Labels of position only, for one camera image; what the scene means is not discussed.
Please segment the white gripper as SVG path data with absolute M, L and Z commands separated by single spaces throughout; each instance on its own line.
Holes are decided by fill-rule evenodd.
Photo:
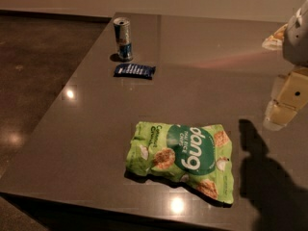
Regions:
M 271 131 L 286 127 L 308 103 L 308 0 L 288 21 L 284 32 L 283 57 L 296 66 L 273 83 L 264 126 Z

